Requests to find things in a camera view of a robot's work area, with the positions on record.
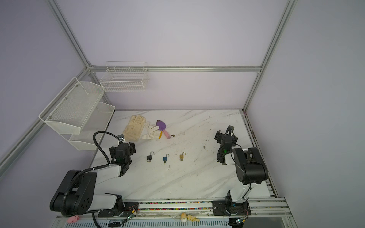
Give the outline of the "blue padlock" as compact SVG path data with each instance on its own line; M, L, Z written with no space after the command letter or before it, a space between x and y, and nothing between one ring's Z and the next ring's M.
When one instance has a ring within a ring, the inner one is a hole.
M170 157L169 154L166 154L166 156L163 157L163 162L168 160L168 157Z

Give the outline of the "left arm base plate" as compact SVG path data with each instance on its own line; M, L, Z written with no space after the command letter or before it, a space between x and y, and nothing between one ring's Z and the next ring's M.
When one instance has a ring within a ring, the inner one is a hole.
M99 218L127 218L133 211L137 212L139 208L139 202L137 201L124 201L114 209L101 210L98 213Z

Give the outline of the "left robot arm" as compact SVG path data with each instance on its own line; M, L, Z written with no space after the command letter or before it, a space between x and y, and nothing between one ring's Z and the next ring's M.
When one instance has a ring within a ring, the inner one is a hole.
M110 135L118 140L117 146L110 147L109 156L96 140L99 134ZM106 164L66 173L49 204L51 211L59 212L64 217L97 211L108 211L112 216L119 216L126 211L122 195L98 194L96 186L126 174L132 163L131 156L136 153L135 143L126 142L122 135L107 131L95 132L92 139L106 159Z

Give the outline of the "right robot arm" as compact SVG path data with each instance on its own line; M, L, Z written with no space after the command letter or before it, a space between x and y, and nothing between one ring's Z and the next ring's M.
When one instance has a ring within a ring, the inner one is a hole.
M258 148L243 149L237 144L238 137L234 134L233 126L228 126L225 133L217 131L214 139L220 145L217 162L227 165L226 159L230 156L237 178L242 184L242 186L228 191L226 202L229 206L243 204L249 200L252 189L269 178L267 166Z

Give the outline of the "brass padlock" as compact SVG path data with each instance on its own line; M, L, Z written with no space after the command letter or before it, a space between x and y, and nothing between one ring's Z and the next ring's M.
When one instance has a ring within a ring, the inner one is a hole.
M179 159L184 159L185 155L186 155L186 152L183 152L181 155L179 155Z

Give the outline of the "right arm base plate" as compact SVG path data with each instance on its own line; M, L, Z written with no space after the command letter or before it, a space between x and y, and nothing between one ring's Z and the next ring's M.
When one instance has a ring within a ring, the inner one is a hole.
M214 216L250 216L251 209L248 202L235 203L224 200L212 201Z

